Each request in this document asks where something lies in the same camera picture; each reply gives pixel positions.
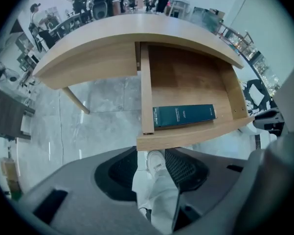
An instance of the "person wearing cap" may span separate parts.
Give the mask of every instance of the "person wearing cap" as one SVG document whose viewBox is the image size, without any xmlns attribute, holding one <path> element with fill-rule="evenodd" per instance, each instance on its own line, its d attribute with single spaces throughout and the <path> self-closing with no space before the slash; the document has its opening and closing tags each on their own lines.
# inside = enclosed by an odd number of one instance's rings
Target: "person wearing cap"
<svg viewBox="0 0 294 235">
<path fill-rule="evenodd" d="M 48 46 L 49 49 L 51 49 L 52 46 L 55 45 L 55 41 L 50 35 L 47 29 L 47 26 L 45 25 L 45 23 L 48 21 L 48 18 L 43 12 L 39 12 L 39 8 L 38 8 L 39 6 L 40 6 L 40 3 L 39 4 L 34 3 L 30 7 L 30 12 L 32 13 L 31 21 L 38 28 L 39 36 L 41 36 L 44 39 L 45 44 Z"/>
</svg>

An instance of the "white pants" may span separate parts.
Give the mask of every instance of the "white pants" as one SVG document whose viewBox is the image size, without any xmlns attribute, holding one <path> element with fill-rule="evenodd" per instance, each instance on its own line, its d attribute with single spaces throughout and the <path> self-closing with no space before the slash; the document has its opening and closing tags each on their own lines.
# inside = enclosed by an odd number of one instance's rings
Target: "white pants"
<svg viewBox="0 0 294 235">
<path fill-rule="evenodd" d="M 166 169 L 155 174 L 155 182 L 149 196 L 151 223 L 163 234 L 172 233 L 172 223 L 178 199 L 176 188 Z"/>
</svg>

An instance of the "black cap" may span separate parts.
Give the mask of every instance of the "black cap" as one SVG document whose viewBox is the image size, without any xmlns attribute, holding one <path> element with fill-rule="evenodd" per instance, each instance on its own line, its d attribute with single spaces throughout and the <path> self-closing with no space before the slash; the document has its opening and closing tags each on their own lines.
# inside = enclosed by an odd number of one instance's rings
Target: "black cap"
<svg viewBox="0 0 294 235">
<path fill-rule="evenodd" d="M 33 13 L 34 10 L 35 10 L 35 8 L 38 7 L 38 6 L 40 6 L 40 3 L 39 3 L 39 4 L 34 3 L 34 4 L 30 7 L 30 12 Z"/>
</svg>

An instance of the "green object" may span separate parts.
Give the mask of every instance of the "green object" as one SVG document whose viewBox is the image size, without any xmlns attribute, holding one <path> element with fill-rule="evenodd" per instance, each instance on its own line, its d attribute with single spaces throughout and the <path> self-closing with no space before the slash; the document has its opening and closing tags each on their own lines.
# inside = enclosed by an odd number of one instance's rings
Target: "green object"
<svg viewBox="0 0 294 235">
<path fill-rule="evenodd" d="M 153 107 L 155 127 L 202 122 L 215 118 L 212 104 Z"/>
</svg>

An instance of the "sneaker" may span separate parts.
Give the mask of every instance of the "sneaker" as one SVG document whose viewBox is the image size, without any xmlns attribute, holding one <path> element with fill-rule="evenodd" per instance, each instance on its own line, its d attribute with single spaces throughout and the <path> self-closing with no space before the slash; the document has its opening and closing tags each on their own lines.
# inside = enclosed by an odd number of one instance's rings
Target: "sneaker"
<svg viewBox="0 0 294 235">
<path fill-rule="evenodd" d="M 150 174 L 154 177 L 159 170 L 165 170 L 165 158 L 159 151 L 151 151 L 148 153 L 147 166 Z"/>
</svg>

